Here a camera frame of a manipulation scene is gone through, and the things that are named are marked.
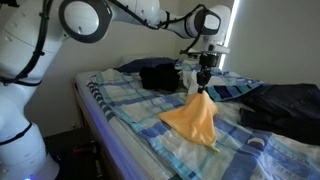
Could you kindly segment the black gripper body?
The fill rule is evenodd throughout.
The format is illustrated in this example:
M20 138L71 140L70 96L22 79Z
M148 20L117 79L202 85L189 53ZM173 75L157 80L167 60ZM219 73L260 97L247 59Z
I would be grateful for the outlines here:
M210 80L211 69L217 66L219 57L217 55L201 55L199 65L201 66L200 71L197 73L197 84L204 88Z

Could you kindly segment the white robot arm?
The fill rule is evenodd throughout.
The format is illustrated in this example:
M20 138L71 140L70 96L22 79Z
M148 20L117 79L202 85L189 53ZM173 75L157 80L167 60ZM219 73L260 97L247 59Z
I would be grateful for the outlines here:
M47 152L38 126L24 109L65 40L95 43L113 21L172 31L202 39L199 89L209 68L229 49L223 45L231 10L197 5L184 16L159 0L0 0L16 11L0 33L0 180L55 180L59 165Z

